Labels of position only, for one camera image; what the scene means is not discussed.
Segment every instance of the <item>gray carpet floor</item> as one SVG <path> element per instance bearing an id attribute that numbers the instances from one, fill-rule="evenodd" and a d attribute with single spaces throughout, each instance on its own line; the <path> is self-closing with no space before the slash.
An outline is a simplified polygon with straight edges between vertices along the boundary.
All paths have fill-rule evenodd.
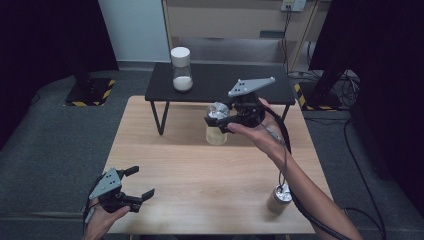
<path id="1" fill-rule="evenodd" d="M 94 77 L 116 80 L 101 107 L 63 106 L 75 82 L 73 77 L 55 81 L 39 90 L 21 124 L 0 151 L 0 239 L 81 238 L 81 219 L 10 218 L 5 214 L 78 213 L 92 182 L 103 171 L 128 98 L 143 95 L 150 80 L 151 69 L 130 69 L 92 73 Z M 335 91 L 340 92 L 340 89 L 336 86 Z M 342 208 L 359 208 L 378 220 L 348 151 L 349 144 L 381 211 L 387 239 L 424 239 L 422 216 L 395 182 L 379 179 L 352 124 L 346 127 L 346 142 L 344 123 L 350 118 L 349 112 L 303 114 L 335 202 Z M 365 239 L 380 239 L 377 228 L 366 217 L 357 213 L 349 216 Z M 236 236 L 234 239 L 261 237 L 269 236 Z M 106 236 L 106 239 L 126 238 L 121 234 Z M 145 239 L 175 238 L 152 236 Z M 285 236 L 275 236 L 275 239 L 285 239 Z M 316 237 L 291 235 L 290 239 Z"/>

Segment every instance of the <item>wire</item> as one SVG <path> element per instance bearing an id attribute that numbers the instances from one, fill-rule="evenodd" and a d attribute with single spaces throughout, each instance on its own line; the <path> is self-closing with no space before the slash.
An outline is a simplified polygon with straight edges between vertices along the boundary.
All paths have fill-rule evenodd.
<path id="1" fill-rule="evenodd" d="M 93 189 L 97 186 L 97 184 L 99 183 L 100 179 L 103 177 L 100 176 L 96 179 L 96 181 L 93 183 L 91 189 L 90 189 L 90 193 L 93 191 Z M 87 203 L 85 205 L 85 209 L 84 212 L 81 213 L 67 213 L 67 212 L 23 212 L 23 213 L 1 213 L 0 214 L 0 219 L 1 218 L 40 218 L 40 219 L 46 219 L 46 218 L 61 218 L 61 219 L 81 219 L 81 217 L 83 218 L 83 232 L 85 233 L 85 228 L 86 228 L 86 224 L 84 223 L 85 218 L 87 217 L 87 213 L 89 212 L 89 210 L 98 205 L 94 204 L 92 206 L 89 206 L 90 204 L 90 199 L 87 197 Z"/>
<path id="2" fill-rule="evenodd" d="M 308 42 L 308 47 L 307 47 L 307 50 L 306 50 L 306 62 L 308 64 L 308 67 L 311 66 L 311 62 L 312 62 L 312 57 L 311 57 L 311 53 L 310 53 L 310 51 L 311 51 L 311 44 L 312 44 L 312 42 Z M 309 70 L 309 71 L 311 71 L 314 74 L 314 76 L 316 76 L 317 78 L 320 78 L 321 77 L 316 72 L 314 72 L 314 70 Z M 347 79 L 347 78 L 354 78 L 353 76 L 349 76 L 348 75 L 348 72 L 349 72 L 349 70 L 346 70 L 345 73 L 342 75 L 343 76 L 342 78 L 345 78 L 345 79 Z"/>
<path id="3" fill-rule="evenodd" d="M 371 202 L 372 202 L 372 204 L 373 204 L 373 207 L 374 207 L 375 211 L 377 212 L 377 216 L 378 216 L 378 219 L 379 219 L 379 221 L 380 221 L 380 225 L 378 225 L 376 221 L 374 221 L 374 220 L 372 220 L 372 221 L 373 221 L 374 223 L 376 223 L 376 226 L 377 226 L 378 230 L 380 231 L 381 238 L 385 240 L 385 239 L 387 238 L 387 234 L 386 234 L 386 226 L 385 226 L 385 224 L 384 224 L 383 217 L 381 216 L 381 213 L 380 213 L 380 210 L 379 210 L 379 208 L 378 208 L 378 206 L 377 206 L 377 203 L 376 203 L 376 202 L 375 202 L 375 200 L 374 200 L 374 196 L 372 195 L 371 190 L 369 189 L 369 186 L 368 186 L 368 184 L 367 184 L 367 182 L 366 182 L 366 180 L 365 180 L 364 174 L 362 173 L 362 170 L 361 170 L 361 168 L 359 167 L 358 160 L 356 159 L 355 155 L 353 154 L 352 148 L 350 147 L 350 145 L 349 145 L 349 140 L 348 140 L 348 138 L 347 138 L 347 130 L 346 130 L 346 129 L 347 129 L 347 125 L 351 122 L 351 120 L 352 120 L 352 119 L 347 120 L 347 121 L 346 121 L 346 124 L 344 125 L 344 129 L 343 129 L 343 132 L 344 132 L 344 138 L 345 138 L 346 145 L 347 145 L 347 148 L 348 148 L 348 150 L 349 150 L 349 153 L 350 153 L 350 155 L 352 156 L 353 162 L 355 163 L 356 168 L 358 169 L 359 175 L 361 176 L 362 182 L 364 183 L 365 188 L 366 188 L 366 190 L 367 190 L 367 192 L 368 192 L 368 195 L 370 196 L 370 199 L 371 199 Z"/>
<path id="4" fill-rule="evenodd" d="M 349 120 L 349 119 L 343 119 L 343 118 L 308 118 L 308 117 L 305 117 L 305 120 L 320 123 L 322 125 L 333 125 L 333 124 L 346 124 L 346 121 Z M 335 122 L 324 123 L 324 122 L 320 122 L 318 120 L 329 120 L 329 121 L 335 121 Z"/>
<path id="5" fill-rule="evenodd" d="M 298 73 L 301 76 L 290 76 L 290 74 L 292 74 L 292 73 Z M 319 78 L 315 77 L 312 73 L 302 72 L 302 71 L 291 71 L 287 74 L 287 77 L 289 77 L 291 79 L 304 79 L 304 80 L 315 81 L 315 82 L 317 82 L 319 80 Z"/>
<path id="6" fill-rule="evenodd" d="M 87 228 L 87 224 L 85 223 L 85 219 L 87 218 L 88 213 L 90 212 L 90 209 L 98 204 L 100 204 L 100 202 L 90 206 L 90 195 L 93 192 L 94 188 L 97 186 L 97 184 L 99 184 L 100 180 L 103 178 L 105 174 L 102 174 L 101 176 L 97 177 L 96 180 L 93 182 L 93 184 L 91 185 L 90 191 L 88 192 L 88 196 L 87 196 L 87 201 L 85 203 L 85 207 L 84 207 L 84 214 L 83 214 L 83 218 L 82 218 L 82 232 L 83 232 L 83 236 L 85 235 L 85 230 Z"/>
<path id="7" fill-rule="evenodd" d="M 307 47 L 307 51 L 306 51 L 306 63 L 308 64 L 308 68 L 309 68 L 309 66 L 311 65 L 311 55 L 310 55 L 310 49 L 311 49 L 311 44 L 312 44 L 312 42 L 308 42 L 308 47 Z M 294 76 L 290 76 L 289 74 L 290 73 L 299 73 L 299 74 L 307 74 L 307 75 L 310 75 L 311 77 L 313 77 L 312 79 L 310 79 L 310 78 L 306 78 L 307 80 L 315 80 L 315 81 L 318 81 L 319 80 L 319 78 L 321 77 L 320 75 L 318 75 L 316 72 L 314 72 L 313 70 L 309 70 L 308 72 L 304 72 L 304 71 L 291 71 L 291 72 L 288 72 L 287 71 L 287 75 L 288 75 L 288 77 L 289 78 L 292 78 L 292 79 L 303 79 L 303 77 L 294 77 Z"/>
<path id="8" fill-rule="evenodd" d="M 332 237 L 335 237 L 336 239 L 341 240 L 347 240 L 350 239 L 343 234 L 334 231 L 333 229 L 329 228 L 327 225 L 321 223 L 318 219 L 313 217 L 306 209 L 303 207 L 302 203 L 299 201 L 299 199 L 296 197 L 296 194 L 293 192 L 293 190 L 290 189 L 290 194 L 292 195 L 292 199 L 296 207 L 299 209 L 299 211 L 303 214 L 303 216 L 308 219 L 311 223 L 313 223 L 315 226 L 317 226 L 322 231 L 326 232 Z"/>
<path id="9" fill-rule="evenodd" d="M 362 211 L 362 210 L 360 210 L 360 209 L 357 209 L 357 208 L 351 208 L 351 207 L 347 207 L 347 208 L 343 208 L 343 210 L 346 212 L 346 214 L 347 214 L 347 211 L 355 211 L 355 212 L 359 212 L 359 213 L 361 213 L 361 214 L 363 214 L 364 216 L 366 216 L 369 220 L 371 220 L 371 222 L 373 222 L 374 224 L 375 224 L 375 226 L 378 228 L 378 230 L 380 231 L 380 232 L 382 232 L 382 229 L 381 229 L 381 227 L 380 227 L 380 225 L 378 225 L 378 223 L 377 223 L 377 221 L 375 221 L 368 213 L 366 213 L 366 212 L 364 212 L 364 211 Z"/>
<path id="10" fill-rule="evenodd" d="M 339 100 L 347 107 L 352 107 L 355 104 L 356 99 L 358 98 L 359 93 L 359 82 L 348 75 L 346 70 L 343 74 L 343 77 L 340 79 L 343 82 L 341 87 L 342 95 L 338 96 Z"/>
<path id="11" fill-rule="evenodd" d="M 88 211 L 90 211 L 93 207 L 98 206 L 98 205 L 100 205 L 100 204 L 101 204 L 101 203 L 100 203 L 100 202 L 98 202 L 98 203 L 96 203 L 96 204 L 91 205 L 91 206 L 88 208 Z"/>
<path id="12" fill-rule="evenodd" d="M 265 126 L 263 123 L 261 123 L 261 125 L 268 131 L 268 133 L 275 139 L 278 141 L 278 143 L 280 143 L 281 145 L 283 145 L 284 148 L 284 166 L 283 166 L 283 172 L 282 173 L 280 171 L 279 176 L 278 176 L 278 183 L 279 183 L 279 188 L 283 189 L 283 185 L 286 183 L 286 173 L 287 173 L 287 144 L 280 138 L 280 136 L 278 136 L 271 128 Z"/>

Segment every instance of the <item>black cable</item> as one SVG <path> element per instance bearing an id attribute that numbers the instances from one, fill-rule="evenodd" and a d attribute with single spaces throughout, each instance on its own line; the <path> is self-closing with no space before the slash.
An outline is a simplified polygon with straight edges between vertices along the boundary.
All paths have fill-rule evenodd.
<path id="1" fill-rule="evenodd" d="M 373 204 L 373 207 L 374 207 L 375 211 L 377 212 L 377 216 L 378 216 L 378 219 L 379 219 L 380 224 L 381 224 L 381 225 L 378 225 L 377 224 L 377 228 L 380 231 L 381 238 L 383 240 L 385 240 L 387 238 L 387 235 L 386 235 L 386 226 L 384 224 L 383 217 L 381 216 L 381 213 L 380 213 L 380 210 L 379 210 L 379 208 L 377 206 L 377 203 L 374 200 L 374 196 L 372 195 L 371 190 L 369 189 L 369 186 L 368 186 L 368 184 L 367 184 L 367 182 L 365 180 L 364 174 L 362 173 L 362 170 L 359 167 L 358 161 L 357 161 L 355 155 L 353 154 L 353 151 L 352 151 L 352 149 L 351 149 L 351 147 L 349 145 L 349 140 L 347 138 L 347 130 L 346 129 L 347 129 L 347 125 L 350 122 L 351 122 L 351 119 L 349 119 L 348 121 L 346 121 L 346 124 L 345 124 L 344 129 L 343 129 L 343 131 L 344 131 L 344 137 L 345 137 L 345 141 L 346 141 L 346 145 L 347 145 L 347 148 L 349 150 L 350 155 L 352 156 L 353 162 L 355 163 L 356 168 L 358 169 L 358 172 L 359 172 L 359 175 L 361 176 L 362 182 L 364 183 L 365 188 L 366 188 L 366 190 L 367 190 L 367 192 L 368 192 L 368 194 L 370 196 L 370 199 L 371 199 L 371 202 Z"/>
<path id="2" fill-rule="evenodd" d="M 311 44 L 312 44 L 312 42 L 308 42 L 308 46 L 307 46 L 307 50 L 306 50 L 306 63 L 308 64 L 308 68 L 311 65 L 311 55 L 310 55 Z M 296 73 L 296 72 L 300 73 L 300 74 L 308 74 L 308 75 L 314 77 L 313 79 L 306 78 L 307 80 L 318 81 L 319 78 L 321 77 L 316 72 L 314 72 L 313 70 L 310 70 L 310 72 L 292 71 L 292 72 L 288 72 L 287 75 L 288 75 L 289 78 L 292 78 L 292 79 L 303 79 L 302 77 L 298 78 L 298 77 L 293 77 L 293 76 L 289 75 L 290 73 Z"/>
<path id="3" fill-rule="evenodd" d="M 322 125 L 333 125 L 333 124 L 343 124 L 344 125 L 344 124 L 346 124 L 346 121 L 349 120 L 349 119 L 343 119 L 343 118 L 308 118 L 308 117 L 305 117 L 305 120 L 320 123 Z M 328 121 L 334 121 L 334 122 L 324 123 L 324 122 L 320 122 L 318 120 L 328 120 Z"/>
<path id="4" fill-rule="evenodd" d="M 286 182 L 286 171 L 287 171 L 287 151 L 289 151 L 291 153 L 291 145 L 290 145 L 290 137 L 286 128 L 286 125 L 284 124 L 283 119 L 277 114 L 275 113 L 271 108 L 269 108 L 268 106 L 262 105 L 262 109 L 265 110 L 266 112 L 268 112 L 269 114 L 271 114 L 271 116 L 274 117 L 274 120 L 277 122 L 277 125 L 281 131 L 281 134 L 283 136 L 283 141 L 281 139 L 278 139 L 279 142 L 285 147 L 284 148 L 284 173 L 282 173 L 281 171 L 279 172 L 278 175 L 278 183 L 279 183 L 279 188 L 283 189 L 283 185 Z"/>
<path id="5" fill-rule="evenodd" d="M 309 42 L 308 43 L 308 46 L 307 46 L 307 51 L 306 51 L 306 61 L 307 61 L 307 64 L 308 64 L 308 67 L 310 66 L 310 64 L 311 64 L 311 55 L 310 55 L 310 48 L 311 48 L 311 43 L 312 42 Z M 310 70 L 313 74 L 314 74 L 314 76 L 316 77 L 316 78 L 318 78 L 317 79 L 317 81 L 319 80 L 319 78 L 320 78 L 320 76 L 317 74 L 317 73 L 315 73 L 313 70 Z M 341 77 L 340 77 L 340 79 L 339 80 L 344 80 L 345 82 L 343 83 L 343 85 L 342 85 L 342 95 L 341 96 L 338 96 L 338 98 L 339 98 L 339 100 L 340 100 L 340 102 L 342 102 L 345 106 L 347 106 L 348 108 L 350 108 L 350 107 L 352 107 L 352 105 L 356 102 L 356 99 L 357 99 L 357 93 L 358 93 L 358 91 L 357 91 L 357 89 L 359 89 L 358 87 L 355 87 L 355 86 L 358 86 L 359 85 L 359 82 L 358 81 L 356 81 L 356 80 L 354 80 L 353 79 L 353 77 L 352 76 L 349 76 L 348 75 L 348 71 L 349 70 L 346 70 L 342 75 L 341 75 Z M 350 92 L 345 92 L 345 87 L 346 87 L 346 83 L 350 83 L 351 85 L 351 87 L 352 87 L 352 91 L 350 91 Z"/>
<path id="6" fill-rule="evenodd" d="M 350 108 L 355 104 L 358 98 L 359 87 L 358 84 L 347 75 L 347 70 L 345 72 L 345 78 L 341 80 L 344 81 L 341 87 L 342 95 L 338 96 L 338 98 L 345 106 Z"/>
<path id="7" fill-rule="evenodd" d="M 343 210 L 345 210 L 345 212 L 347 213 L 347 211 L 355 211 L 355 212 L 359 212 L 361 214 L 363 214 L 364 216 L 366 216 L 371 222 L 373 222 L 375 224 L 375 226 L 378 228 L 378 230 L 380 232 L 382 232 L 382 229 L 380 227 L 380 225 L 378 225 L 377 221 L 374 220 L 374 218 L 372 218 L 368 213 L 362 211 L 361 209 L 357 209 L 357 208 L 352 208 L 352 207 L 347 207 L 347 208 L 343 208 Z"/>
<path id="8" fill-rule="evenodd" d="M 93 192 L 93 190 L 94 190 L 94 188 L 99 184 L 99 182 L 100 182 L 100 180 L 103 178 L 103 176 L 104 176 L 105 174 L 102 174 L 101 176 L 99 176 L 98 178 L 96 178 L 96 180 L 93 182 L 93 184 L 91 185 L 91 188 L 90 188 L 90 191 L 88 192 L 88 196 L 87 196 L 87 201 L 85 202 L 85 208 L 84 208 L 84 214 L 83 214 L 83 217 L 82 217 L 82 224 L 83 224 L 83 229 L 82 229 L 82 232 L 83 232 L 83 236 L 84 236 L 84 234 L 85 234 L 85 229 L 86 229 L 86 227 L 87 227 L 87 224 L 85 223 L 85 219 L 87 218 L 87 215 L 88 215 L 88 213 L 90 212 L 90 209 L 93 207 L 93 206 L 95 206 L 95 205 L 98 205 L 99 203 L 97 203 L 97 204 L 94 204 L 93 206 L 90 206 L 90 202 L 91 202 L 91 200 L 90 200 L 90 195 L 91 195 L 91 193 Z"/>
<path id="9" fill-rule="evenodd" d="M 292 196 L 293 202 L 296 205 L 297 209 L 299 209 L 300 213 L 302 213 L 302 215 L 308 219 L 312 224 L 314 224 L 315 226 L 317 226 L 319 229 L 321 229 L 322 231 L 326 232 L 327 234 L 329 234 L 330 236 L 336 238 L 336 239 L 340 239 L 340 240 L 348 240 L 350 238 L 344 236 L 343 234 L 334 231 L 333 229 L 329 228 L 327 225 L 321 223 L 318 219 L 316 219 L 315 217 L 313 217 L 302 205 L 302 203 L 299 201 L 299 199 L 297 199 L 296 194 L 293 192 L 292 189 L 290 189 L 290 194 Z"/>
<path id="10" fill-rule="evenodd" d="M 93 191 L 93 189 L 97 186 L 100 179 L 103 177 L 100 176 L 96 179 L 95 183 L 90 189 L 90 193 Z M 57 218 L 57 219 L 81 219 L 83 218 L 83 232 L 85 232 L 85 223 L 84 220 L 87 217 L 88 210 L 91 209 L 93 206 L 89 206 L 90 200 L 87 197 L 87 203 L 85 205 L 84 213 L 67 213 L 67 212 L 23 212 L 23 213 L 0 213 L 0 218 L 40 218 L 40 219 L 46 219 L 46 218 Z"/>
<path id="11" fill-rule="evenodd" d="M 300 76 L 290 76 L 291 73 L 298 73 L 301 74 Z M 310 73 L 310 72 L 303 72 L 303 71 L 291 71 L 287 74 L 288 78 L 291 79 L 304 79 L 304 80 L 309 80 L 309 81 L 318 81 L 319 78 L 317 78 L 314 74 Z"/>
<path id="12" fill-rule="evenodd" d="M 282 191 L 283 190 L 283 185 L 286 183 L 286 173 L 287 173 L 287 140 L 281 140 L 280 137 L 275 137 L 275 132 L 273 132 L 270 128 L 268 128 L 267 126 L 265 126 L 263 123 L 260 123 L 265 129 L 267 129 L 267 131 L 281 144 L 284 146 L 284 166 L 283 166 L 283 172 L 280 171 L 280 173 L 278 174 L 278 188 Z"/>

